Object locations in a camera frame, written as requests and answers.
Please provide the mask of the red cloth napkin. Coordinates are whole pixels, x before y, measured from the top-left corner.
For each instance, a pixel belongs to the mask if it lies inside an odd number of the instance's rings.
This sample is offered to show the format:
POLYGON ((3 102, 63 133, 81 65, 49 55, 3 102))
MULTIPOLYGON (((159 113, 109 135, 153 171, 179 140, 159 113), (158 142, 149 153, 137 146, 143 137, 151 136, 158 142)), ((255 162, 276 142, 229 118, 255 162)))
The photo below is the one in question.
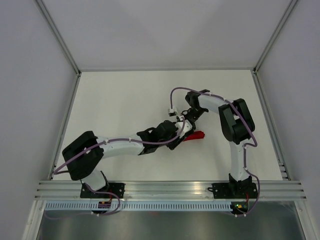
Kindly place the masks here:
POLYGON ((205 137, 205 133, 199 130, 187 136, 183 141, 186 142, 191 140, 200 140, 200 139, 203 139, 204 137, 205 137))

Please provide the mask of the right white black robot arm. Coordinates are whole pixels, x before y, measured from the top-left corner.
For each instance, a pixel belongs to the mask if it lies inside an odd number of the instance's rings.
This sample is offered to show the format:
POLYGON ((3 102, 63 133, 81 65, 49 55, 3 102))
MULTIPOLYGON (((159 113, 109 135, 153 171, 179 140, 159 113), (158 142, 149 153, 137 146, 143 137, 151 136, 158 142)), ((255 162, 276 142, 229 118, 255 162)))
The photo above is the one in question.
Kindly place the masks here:
POLYGON ((229 142, 231 169, 228 182, 214 182, 208 191, 214 199, 255 199, 258 197, 257 185, 247 167, 247 147, 257 146, 253 132, 255 123, 244 99, 234 101, 212 95, 209 90, 190 90, 185 100, 190 109, 184 114, 193 123, 205 112, 218 114, 222 134, 229 142))

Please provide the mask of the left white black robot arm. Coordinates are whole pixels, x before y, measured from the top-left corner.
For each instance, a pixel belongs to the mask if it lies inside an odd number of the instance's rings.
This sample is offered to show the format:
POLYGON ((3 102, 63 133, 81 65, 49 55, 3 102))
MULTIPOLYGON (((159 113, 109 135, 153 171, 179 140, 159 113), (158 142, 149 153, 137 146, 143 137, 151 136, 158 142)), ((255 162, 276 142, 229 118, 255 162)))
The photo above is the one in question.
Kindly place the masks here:
POLYGON ((163 146, 174 150, 195 131, 189 120, 165 120, 157 127, 150 127, 128 137, 98 137, 89 130, 62 150, 65 166, 73 181, 81 181, 98 198, 109 193, 109 183, 98 163, 107 158, 154 153, 163 146))

